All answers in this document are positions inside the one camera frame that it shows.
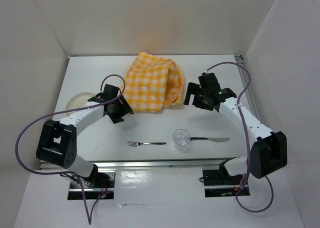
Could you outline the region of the yellow white checkered cloth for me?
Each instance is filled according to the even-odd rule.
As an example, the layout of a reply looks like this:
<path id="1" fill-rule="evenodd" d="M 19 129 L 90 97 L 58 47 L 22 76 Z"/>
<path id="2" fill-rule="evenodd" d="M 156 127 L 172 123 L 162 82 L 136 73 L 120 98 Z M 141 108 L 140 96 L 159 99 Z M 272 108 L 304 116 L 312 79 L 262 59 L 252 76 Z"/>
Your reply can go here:
<path id="1" fill-rule="evenodd" d="M 185 78 L 172 59 L 140 52 L 124 80 L 124 97 L 136 112 L 157 112 L 183 101 Z"/>

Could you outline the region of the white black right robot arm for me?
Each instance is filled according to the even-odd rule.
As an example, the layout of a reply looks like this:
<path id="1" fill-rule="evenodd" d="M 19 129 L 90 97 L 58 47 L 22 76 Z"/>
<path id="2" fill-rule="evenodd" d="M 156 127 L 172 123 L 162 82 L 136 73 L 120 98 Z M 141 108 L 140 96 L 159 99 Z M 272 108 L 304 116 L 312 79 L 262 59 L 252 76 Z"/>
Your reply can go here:
<path id="1" fill-rule="evenodd" d="M 231 121 L 245 136 L 246 156 L 227 159 L 219 164 L 218 178 L 224 184 L 236 176 L 252 174 L 261 179 L 288 164 L 287 137 L 263 125 L 245 108 L 229 88 L 216 92 L 200 91 L 192 104 L 205 110 L 216 110 Z"/>

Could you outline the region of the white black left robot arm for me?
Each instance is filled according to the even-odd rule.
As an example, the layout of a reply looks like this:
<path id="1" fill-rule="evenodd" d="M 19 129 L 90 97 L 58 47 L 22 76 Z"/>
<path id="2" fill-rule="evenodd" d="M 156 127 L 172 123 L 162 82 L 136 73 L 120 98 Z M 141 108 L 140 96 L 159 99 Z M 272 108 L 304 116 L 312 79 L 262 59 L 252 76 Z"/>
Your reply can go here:
<path id="1" fill-rule="evenodd" d="M 107 175 L 98 171 L 97 165 L 77 154 L 77 137 L 87 127 L 106 115 L 116 124 L 123 122 L 128 113 L 134 113 L 124 96 L 110 103 L 106 103 L 106 97 L 100 93 L 70 116 L 58 121 L 47 120 L 42 127 L 36 157 L 77 174 L 87 187 L 98 186 L 108 180 Z"/>

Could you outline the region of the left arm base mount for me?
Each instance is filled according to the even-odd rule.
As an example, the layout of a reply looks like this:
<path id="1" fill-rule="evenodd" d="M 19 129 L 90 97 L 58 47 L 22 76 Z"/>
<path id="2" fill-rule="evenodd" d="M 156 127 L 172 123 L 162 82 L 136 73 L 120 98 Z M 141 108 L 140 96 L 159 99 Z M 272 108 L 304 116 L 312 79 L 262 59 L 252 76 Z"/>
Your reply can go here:
<path id="1" fill-rule="evenodd" d="M 70 180 L 67 199 L 82 200 L 82 189 L 76 176 L 69 174 L 61 174 L 60 176 Z M 101 173 L 101 177 L 97 181 L 93 182 L 89 182 L 83 177 L 80 177 L 79 179 L 83 186 L 85 198 L 88 200 L 95 200 L 97 198 L 100 198 L 101 200 L 114 199 L 115 177 L 115 171 Z"/>

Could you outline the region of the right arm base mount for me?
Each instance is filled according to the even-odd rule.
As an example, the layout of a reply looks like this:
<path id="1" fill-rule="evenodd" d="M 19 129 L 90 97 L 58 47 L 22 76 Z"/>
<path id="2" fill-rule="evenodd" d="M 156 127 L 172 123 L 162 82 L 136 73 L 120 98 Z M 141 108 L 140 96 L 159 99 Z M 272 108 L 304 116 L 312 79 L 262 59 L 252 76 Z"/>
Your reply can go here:
<path id="1" fill-rule="evenodd" d="M 250 196 L 248 185 L 244 189 L 240 188 L 240 181 L 243 175 L 230 176 L 227 170 L 219 165 L 218 168 L 204 169 L 199 181 L 204 185 L 205 197 L 231 197 Z"/>

